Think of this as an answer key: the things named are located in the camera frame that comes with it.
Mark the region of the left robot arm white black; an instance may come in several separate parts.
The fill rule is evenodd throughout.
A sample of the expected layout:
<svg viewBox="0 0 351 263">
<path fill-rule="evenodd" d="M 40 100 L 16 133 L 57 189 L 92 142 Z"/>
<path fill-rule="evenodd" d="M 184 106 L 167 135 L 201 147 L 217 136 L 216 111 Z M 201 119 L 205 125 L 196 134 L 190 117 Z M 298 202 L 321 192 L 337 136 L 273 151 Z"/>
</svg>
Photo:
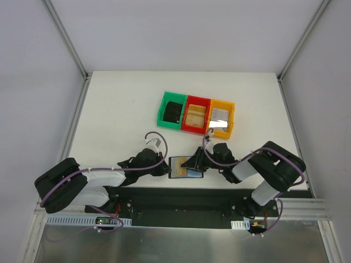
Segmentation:
<svg viewBox="0 0 351 263">
<path fill-rule="evenodd" d="M 118 187 L 129 186 L 144 175 L 163 176 L 171 171 L 161 152 L 145 148 L 136 156 L 118 162 L 115 168 L 84 168 L 74 158 L 67 158 L 35 181 L 40 206 L 48 214 L 69 205 L 83 205 L 87 213 L 99 208 L 103 213 L 120 209 L 113 194 Z"/>
</svg>

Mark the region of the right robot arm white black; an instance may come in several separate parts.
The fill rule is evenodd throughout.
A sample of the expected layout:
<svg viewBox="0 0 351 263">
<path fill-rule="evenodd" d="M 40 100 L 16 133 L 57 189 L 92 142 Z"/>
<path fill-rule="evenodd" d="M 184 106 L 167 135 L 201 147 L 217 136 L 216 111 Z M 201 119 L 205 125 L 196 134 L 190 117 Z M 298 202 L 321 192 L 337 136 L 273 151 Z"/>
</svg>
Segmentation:
<svg viewBox="0 0 351 263">
<path fill-rule="evenodd" d="M 237 160 L 226 143 L 213 144 L 206 140 L 181 167 L 201 173 L 216 169 L 232 184 L 259 174 L 263 178 L 261 184 L 236 205 L 236 211 L 249 219 L 265 212 L 267 203 L 296 186 L 297 180 L 304 182 L 306 170 L 302 159 L 272 141 Z"/>
</svg>

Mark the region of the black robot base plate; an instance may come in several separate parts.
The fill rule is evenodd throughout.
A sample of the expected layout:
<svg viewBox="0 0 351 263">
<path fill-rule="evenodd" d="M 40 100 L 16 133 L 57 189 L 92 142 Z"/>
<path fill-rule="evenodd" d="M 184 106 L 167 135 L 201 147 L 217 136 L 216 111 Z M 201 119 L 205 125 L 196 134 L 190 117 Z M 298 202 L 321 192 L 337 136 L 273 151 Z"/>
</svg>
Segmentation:
<svg viewBox="0 0 351 263">
<path fill-rule="evenodd" d="M 237 205 L 249 189 L 109 187 L 100 207 L 131 219 L 132 226 L 229 229 L 242 220 Z"/>
</svg>

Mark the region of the black leather card holder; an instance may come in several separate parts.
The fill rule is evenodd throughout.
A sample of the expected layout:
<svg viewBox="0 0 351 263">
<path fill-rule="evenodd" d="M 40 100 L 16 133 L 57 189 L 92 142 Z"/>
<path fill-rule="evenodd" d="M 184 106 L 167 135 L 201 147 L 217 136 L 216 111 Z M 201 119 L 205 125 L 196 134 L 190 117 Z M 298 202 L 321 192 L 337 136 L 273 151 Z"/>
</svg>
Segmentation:
<svg viewBox="0 0 351 263">
<path fill-rule="evenodd" d="M 170 165 L 170 159 L 171 157 L 168 158 L 168 165 L 171 167 Z M 203 173 L 197 170 L 192 170 L 192 169 L 187 169 L 188 170 L 188 175 L 186 178 L 193 178 L 193 179 L 200 179 L 203 178 Z"/>
</svg>

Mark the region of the gold credit card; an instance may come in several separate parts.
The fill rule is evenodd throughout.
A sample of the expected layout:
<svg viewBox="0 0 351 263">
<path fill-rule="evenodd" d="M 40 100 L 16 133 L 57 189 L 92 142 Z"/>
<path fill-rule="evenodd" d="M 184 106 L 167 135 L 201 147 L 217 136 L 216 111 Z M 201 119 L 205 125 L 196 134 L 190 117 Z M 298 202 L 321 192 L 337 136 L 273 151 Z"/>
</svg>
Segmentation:
<svg viewBox="0 0 351 263">
<path fill-rule="evenodd" d="M 171 157 L 171 179 L 186 178 L 188 175 L 188 170 L 182 167 L 182 164 L 187 161 L 187 157 Z"/>
</svg>

